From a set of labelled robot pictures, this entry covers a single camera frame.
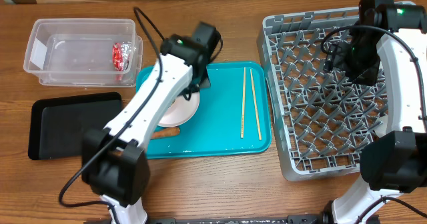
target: table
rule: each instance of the table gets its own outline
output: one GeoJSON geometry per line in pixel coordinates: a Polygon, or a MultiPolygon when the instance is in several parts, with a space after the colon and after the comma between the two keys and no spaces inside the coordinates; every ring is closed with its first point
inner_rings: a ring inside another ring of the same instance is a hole
{"type": "MultiPolygon", "coordinates": [[[[427,0],[410,0],[427,7],[427,0]]],[[[139,3],[78,3],[0,6],[0,223],[82,223],[108,218],[104,206],[66,209],[57,196],[80,167],[80,157],[32,161],[27,156],[31,106],[38,99],[119,92],[127,103],[135,89],[46,87],[23,70],[29,34],[40,18],[93,17],[135,20],[137,5],[165,36],[191,35],[198,21],[215,25],[224,38],[217,61],[260,62],[256,37],[268,15],[353,7],[359,0],[219,0],[154,1],[139,3]]],[[[143,65],[155,55],[143,37],[143,65]]],[[[150,29],[156,43],[160,38],[150,29]]],[[[276,143],[259,155],[165,159],[149,161],[151,181],[143,206],[151,217],[177,219],[222,217],[286,217],[319,213],[341,196],[358,174],[304,182],[286,181],[276,143]]],[[[80,179],[65,195],[67,202],[97,199],[80,179]]],[[[417,189],[402,200],[427,211],[427,192],[417,189]]],[[[383,223],[421,223],[425,220],[395,203],[381,208],[383,223]]]]}

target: turquoise mat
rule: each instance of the turquoise mat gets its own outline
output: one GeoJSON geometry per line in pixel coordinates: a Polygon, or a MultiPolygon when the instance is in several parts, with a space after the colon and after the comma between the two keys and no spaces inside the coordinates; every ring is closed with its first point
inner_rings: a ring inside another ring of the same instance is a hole
{"type": "MultiPolygon", "coordinates": [[[[137,77],[137,91],[153,67],[137,77]]],[[[200,91],[200,104],[194,116],[180,125],[176,137],[150,141],[147,158],[210,157],[261,153],[272,142],[270,112],[264,72],[254,62],[213,63],[207,66],[211,87],[200,91]],[[243,73],[246,67],[245,133],[242,122],[243,73]],[[250,69],[254,76],[262,140],[258,138],[250,69]]]]}

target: white object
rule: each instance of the white object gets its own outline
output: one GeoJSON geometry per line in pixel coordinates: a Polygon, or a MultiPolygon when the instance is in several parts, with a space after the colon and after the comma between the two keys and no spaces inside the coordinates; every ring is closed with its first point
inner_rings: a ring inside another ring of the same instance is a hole
{"type": "Polygon", "coordinates": [[[200,103],[200,93],[192,93],[189,101],[182,96],[175,99],[159,122],[160,127],[176,127],[190,120],[200,103]]]}
{"type": "MultiPolygon", "coordinates": [[[[354,224],[366,208],[381,197],[397,198],[401,195],[402,193],[399,193],[397,190],[381,189],[379,191],[373,191],[369,188],[369,184],[363,180],[362,176],[359,176],[346,194],[332,203],[334,222],[337,224],[354,224]]],[[[366,220],[384,204],[385,203],[381,202],[373,208],[363,218],[361,224],[365,224],[366,220]]]]}
{"type": "MultiPolygon", "coordinates": [[[[145,210],[142,208],[141,198],[139,198],[135,204],[128,205],[127,207],[122,207],[117,200],[107,195],[102,195],[101,199],[114,205],[114,210],[117,214],[117,218],[119,219],[120,224],[140,224],[147,221],[147,212],[145,212],[145,210]]],[[[109,210],[109,214],[111,217],[113,217],[111,210],[109,210]]]]}
{"type": "MultiPolygon", "coordinates": [[[[162,82],[157,86],[154,94],[141,112],[139,112],[139,115],[133,120],[131,127],[127,128],[119,137],[119,139],[125,142],[130,142],[132,139],[136,140],[138,147],[142,149],[147,149],[149,140],[159,120],[163,117],[168,107],[171,106],[173,100],[188,87],[193,77],[193,67],[184,64],[183,59],[170,54],[161,55],[160,57],[163,64],[162,82]]],[[[158,77],[159,60],[155,62],[149,77],[142,83],[141,88],[133,96],[125,109],[105,126],[105,128],[110,128],[109,134],[111,136],[119,132],[147,99],[158,77]]],[[[117,206],[116,211],[121,212],[121,215],[118,216],[121,224],[144,224],[146,222],[147,219],[145,217],[147,213],[143,210],[141,199],[127,207],[120,206],[115,199],[111,199],[109,202],[117,206]]]]}
{"type": "MultiPolygon", "coordinates": [[[[399,29],[395,33],[414,52],[418,58],[423,77],[427,77],[427,35],[417,29],[399,29]]],[[[383,35],[377,43],[378,55],[386,76],[388,120],[387,130],[401,131],[403,127],[412,127],[413,132],[424,133],[421,116],[420,88],[415,65],[408,52],[391,36],[383,35]]],[[[427,80],[424,78],[424,90],[427,80]]]]}
{"type": "MultiPolygon", "coordinates": [[[[395,34],[412,49],[418,58],[421,75],[427,77],[427,35],[416,29],[399,29],[395,34]]],[[[376,131],[380,135],[385,135],[391,131],[401,131],[403,127],[412,127],[413,132],[425,133],[424,125],[418,119],[418,116],[421,116],[418,76],[408,52],[389,35],[383,35],[376,47],[384,68],[389,104],[388,117],[383,117],[387,128],[385,131],[383,129],[376,131]]],[[[424,90],[427,89],[425,81],[427,80],[424,80],[424,90]]],[[[381,197],[397,198],[402,194],[399,190],[373,191],[362,176],[359,176],[346,194],[332,204],[334,221],[337,224],[353,224],[373,202],[381,197]]],[[[383,205],[384,203],[380,203],[373,208],[361,223],[365,224],[366,220],[383,205]]]]}
{"type": "Polygon", "coordinates": [[[131,19],[39,19],[23,68],[38,76],[42,85],[134,87],[141,63],[142,39],[131,19]],[[117,42],[131,43],[124,71],[113,65],[117,42]]]}

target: transparent container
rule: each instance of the transparent container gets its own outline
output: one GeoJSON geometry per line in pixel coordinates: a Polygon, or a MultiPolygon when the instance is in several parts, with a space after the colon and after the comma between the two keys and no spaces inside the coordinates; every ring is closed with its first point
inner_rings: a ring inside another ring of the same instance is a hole
{"type": "Polygon", "coordinates": [[[24,70],[42,85],[135,87],[142,40],[130,19],[39,19],[25,53],[24,70]],[[129,65],[117,71],[114,43],[130,42],[129,65]]]}

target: gray plastic basket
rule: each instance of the gray plastic basket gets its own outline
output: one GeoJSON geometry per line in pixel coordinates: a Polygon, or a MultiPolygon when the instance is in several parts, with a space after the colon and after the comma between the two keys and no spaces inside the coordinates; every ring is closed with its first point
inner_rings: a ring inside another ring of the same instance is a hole
{"type": "MultiPolygon", "coordinates": [[[[322,39],[357,20],[358,7],[263,20],[258,51],[272,100],[280,166],[289,181],[359,171],[360,151],[376,138],[372,130],[388,113],[382,70],[373,87],[351,84],[344,72],[322,71],[322,39]]],[[[326,45],[350,40],[348,31],[342,31],[326,45]]]]}

